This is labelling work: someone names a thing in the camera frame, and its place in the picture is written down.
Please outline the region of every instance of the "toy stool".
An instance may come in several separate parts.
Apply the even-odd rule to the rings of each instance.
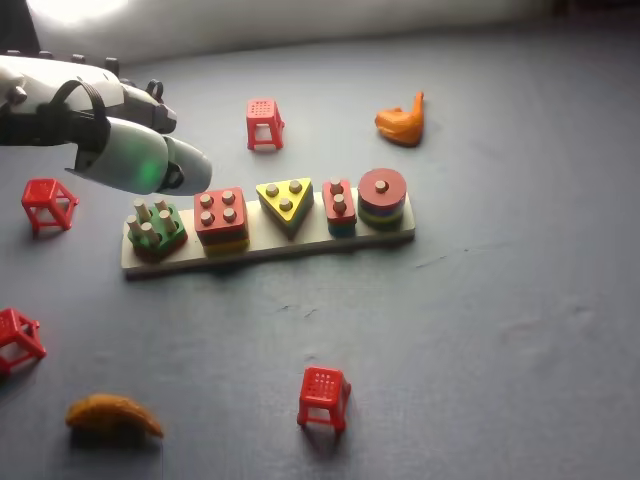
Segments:
[[[345,413],[351,393],[348,383],[340,370],[323,367],[309,367],[304,371],[300,390],[300,410],[298,425],[307,422],[331,425],[336,432],[347,428]],[[329,412],[329,418],[319,418],[309,414],[309,409],[322,409]]]
[[[15,308],[7,308],[0,312],[0,348],[15,343],[26,350],[26,353],[14,360],[8,361],[0,356],[0,375],[8,375],[11,368],[30,358],[43,358],[47,351],[40,343],[38,336],[40,323],[29,320]]]
[[[271,131],[271,140],[258,140],[256,131],[258,125],[267,125]],[[280,118],[280,112],[275,100],[261,98],[249,100],[247,105],[247,135],[249,143],[247,147],[254,150],[256,145],[275,145],[280,150],[283,147],[282,129],[284,122]]]
[[[65,209],[58,203],[60,199],[69,200],[69,207]],[[71,228],[71,216],[79,200],[54,178],[34,178],[27,182],[22,195],[22,206],[27,212],[33,233],[37,234],[40,227],[60,227],[63,230]],[[43,222],[38,215],[48,210],[54,221]]]

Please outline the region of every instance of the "toy chicken drumstick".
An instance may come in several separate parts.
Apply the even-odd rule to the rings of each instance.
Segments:
[[[400,107],[381,110],[376,115],[376,126],[386,139],[403,145],[415,147],[422,140],[424,129],[424,93],[418,92],[413,102],[413,110],[403,112]]]

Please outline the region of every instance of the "robotic arm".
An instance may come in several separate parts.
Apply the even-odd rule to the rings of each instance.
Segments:
[[[0,56],[0,146],[78,145],[67,171],[121,190],[193,195],[211,163],[169,137],[176,115],[162,83],[146,90],[108,70],[50,59]]]

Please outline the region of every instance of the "gray tabletop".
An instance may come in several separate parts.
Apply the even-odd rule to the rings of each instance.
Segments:
[[[212,187],[385,166],[407,179],[415,242],[127,282],[133,196],[63,171],[74,147],[0,150],[0,305],[48,356],[0,385],[0,478],[632,480],[640,471],[640,28],[633,18],[435,33],[182,59],[175,136]],[[376,135],[424,89],[425,142]],[[248,98],[286,122],[246,149]],[[33,241],[26,181],[80,198]],[[191,208],[191,198],[178,198]],[[353,384],[348,428],[296,424],[304,368]],[[106,391],[151,408],[142,451],[70,445],[67,407]]]

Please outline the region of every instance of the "bright light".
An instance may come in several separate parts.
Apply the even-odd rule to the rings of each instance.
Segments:
[[[27,0],[34,15],[73,24],[104,17],[123,8],[129,0]]]

